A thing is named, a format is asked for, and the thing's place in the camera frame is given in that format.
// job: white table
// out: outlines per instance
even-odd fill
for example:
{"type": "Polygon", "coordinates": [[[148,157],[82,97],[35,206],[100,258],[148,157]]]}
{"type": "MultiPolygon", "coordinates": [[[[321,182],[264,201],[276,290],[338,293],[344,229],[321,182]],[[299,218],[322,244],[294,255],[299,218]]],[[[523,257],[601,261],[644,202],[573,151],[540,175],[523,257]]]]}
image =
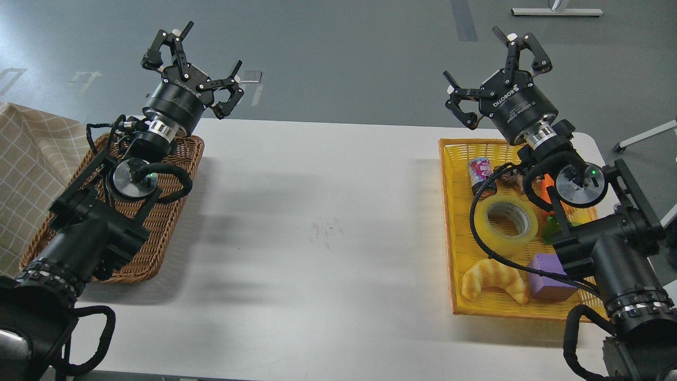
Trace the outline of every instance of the white table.
{"type": "MultiPolygon", "coordinates": [[[[157,277],[88,286],[117,314],[98,370],[243,380],[574,380],[561,322],[454,316],[440,138],[496,130],[204,119],[157,277]]],[[[590,136],[582,156],[603,163],[590,136]]],[[[606,202],[601,215],[611,211],[606,202]]],[[[81,320],[72,361],[103,319],[81,320]]],[[[603,332],[578,350],[605,373],[603,332]]]]}

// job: soda can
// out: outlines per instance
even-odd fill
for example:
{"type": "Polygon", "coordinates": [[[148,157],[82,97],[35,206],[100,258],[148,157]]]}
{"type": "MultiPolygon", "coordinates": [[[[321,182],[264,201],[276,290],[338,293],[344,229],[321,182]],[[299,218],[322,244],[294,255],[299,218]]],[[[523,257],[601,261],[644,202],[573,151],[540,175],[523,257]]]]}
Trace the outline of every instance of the soda can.
{"type": "MultiPolygon", "coordinates": [[[[492,175],[492,166],[489,164],[489,159],[487,157],[481,156],[476,157],[473,160],[468,162],[468,174],[470,174],[470,186],[473,191],[473,196],[477,195],[482,184],[484,184],[489,176],[492,175]]],[[[489,196],[496,194],[496,182],[492,182],[487,188],[484,189],[482,195],[479,197],[480,200],[484,200],[489,196]]]]}

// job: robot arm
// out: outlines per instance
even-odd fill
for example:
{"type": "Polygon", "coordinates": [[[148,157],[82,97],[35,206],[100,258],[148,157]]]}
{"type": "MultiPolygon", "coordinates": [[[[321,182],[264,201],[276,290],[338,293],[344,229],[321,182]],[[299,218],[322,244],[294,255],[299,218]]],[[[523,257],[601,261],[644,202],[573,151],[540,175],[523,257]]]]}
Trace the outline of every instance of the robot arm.
{"type": "Polygon", "coordinates": [[[187,61],[182,41],[192,25],[189,22],[179,35],[158,32],[141,62],[162,76],[143,108],[146,118],[122,115],[108,126],[107,146],[95,152],[92,162],[49,209],[55,237],[15,279],[0,277],[3,381],[38,380],[50,365],[64,375],[78,376],[106,355],[115,314],[105,306],[75,308],[77,298],[92,277],[108,279],[133,259],[149,237],[143,223],[156,203],[171,203],[190,192],[192,180],[183,169],[160,163],[171,152],[175,136],[189,136],[207,107],[220,119],[228,116],[244,94],[236,76],[241,61],[227,79],[218,81],[187,61]],[[163,45],[170,47],[173,64],[160,69],[163,45]],[[220,89],[230,97],[215,103],[214,92],[220,89]],[[121,159],[110,154],[116,136],[120,148],[131,142],[121,150],[121,159]],[[160,197],[158,173],[176,176],[183,188],[160,197]],[[101,190],[105,201],[99,197],[101,190]],[[143,201],[143,206],[128,218],[115,210],[115,199],[143,201]],[[84,364],[69,364],[70,335],[78,319],[98,313],[106,316],[106,326],[96,354],[84,364]]]}
{"type": "Polygon", "coordinates": [[[508,47],[506,65],[479,89],[462,89],[444,72],[451,85],[445,106],[463,125],[477,127],[477,114],[464,113],[458,107],[461,100],[472,100],[479,103],[482,117],[490,118],[511,145],[526,143],[518,151],[519,165],[502,166],[477,191],[470,215],[473,236],[490,258],[538,273],[493,252],[483,244],[473,224],[479,195],[490,182],[513,167],[526,172],[525,194],[541,209],[554,210],[562,228],[553,246],[567,275],[540,275],[593,292],[604,302],[610,319],[585,306],[569,313],[564,344],[567,363],[587,380],[604,379],[586,371],[575,356],[578,320],[584,315],[610,335],[603,346],[610,377],[639,381],[659,376],[660,380],[677,363],[677,312],[648,260],[657,254],[657,242],[665,238],[665,231],[622,160],[604,168],[584,162],[571,144],[574,126],[566,119],[554,123],[557,109],[533,84],[534,75],[552,69],[534,35],[505,36],[498,28],[494,32],[508,47]],[[533,72],[519,70],[519,53],[524,49],[534,54],[533,72]],[[531,187],[542,174],[555,179],[555,187],[548,188],[552,203],[538,197],[531,187]],[[615,213],[576,227],[570,225],[560,201],[574,207],[596,205],[609,184],[621,202],[615,213]],[[590,276],[596,285],[585,283],[584,278],[590,276]]]}

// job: yellow basket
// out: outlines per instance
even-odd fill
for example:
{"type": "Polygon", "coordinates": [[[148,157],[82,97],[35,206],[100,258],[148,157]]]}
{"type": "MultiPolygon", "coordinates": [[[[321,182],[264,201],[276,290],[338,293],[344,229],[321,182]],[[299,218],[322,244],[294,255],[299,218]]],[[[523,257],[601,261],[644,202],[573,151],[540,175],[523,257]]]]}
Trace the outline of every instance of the yellow basket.
{"type": "MultiPolygon", "coordinates": [[[[569,311],[577,304],[586,304],[605,316],[602,301],[592,294],[579,290],[566,301],[553,302],[531,299],[521,305],[503,290],[483,289],[479,296],[470,301],[461,296],[463,274],[476,262],[487,258],[487,254],[475,242],[468,225],[473,194],[468,175],[468,161],[475,157],[487,157],[492,167],[509,161],[518,163],[517,150],[499,139],[440,139],[439,154],[442,166],[442,191],[444,198],[445,223],[447,228],[447,263],[449,271],[449,292],[455,315],[483,315],[494,317],[519,317],[530,319],[566,320],[569,311]]],[[[512,195],[528,204],[526,196],[518,195],[513,189],[500,186],[499,195],[512,195]]],[[[542,229],[546,219],[543,213],[532,205],[538,219],[536,238],[520,254],[509,259],[527,265],[537,253],[554,253],[551,245],[541,242],[542,229]]],[[[525,282],[527,274],[520,271],[525,282]]]]}

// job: white stand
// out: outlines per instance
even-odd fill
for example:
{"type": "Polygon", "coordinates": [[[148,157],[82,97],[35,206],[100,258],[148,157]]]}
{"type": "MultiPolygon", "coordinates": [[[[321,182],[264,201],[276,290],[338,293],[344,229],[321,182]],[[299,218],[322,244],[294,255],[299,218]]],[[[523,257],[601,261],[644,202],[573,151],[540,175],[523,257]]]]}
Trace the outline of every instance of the white stand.
{"type": "Polygon", "coordinates": [[[641,142],[642,140],[648,139],[651,136],[660,134],[661,132],[666,132],[669,129],[674,130],[675,134],[677,134],[677,118],[675,118],[675,120],[673,120],[673,121],[669,121],[669,122],[662,124],[658,127],[652,128],[647,132],[643,132],[643,133],[641,133],[637,136],[633,136],[631,138],[623,140],[622,142],[616,143],[616,145],[613,147],[613,151],[618,152],[618,153],[623,153],[623,151],[626,150],[627,146],[629,146],[631,144],[635,144],[637,142],[641,142]]]}
{"type": "Polygon", "coordinates": [[[513,16],[588,16],[599,17],[601,9],[567,9],[569,0],[555,0],[552,8],[512,8],[513,16]]]}
{"type": "Polygon", "coordinates": [[[668,225],[677,217],[677,204],[675,204],[674,207],[668,212],[668,214],[663,217],[661,220],[661,225],[663,225],[664,228],[667,228],[668,225]]]}

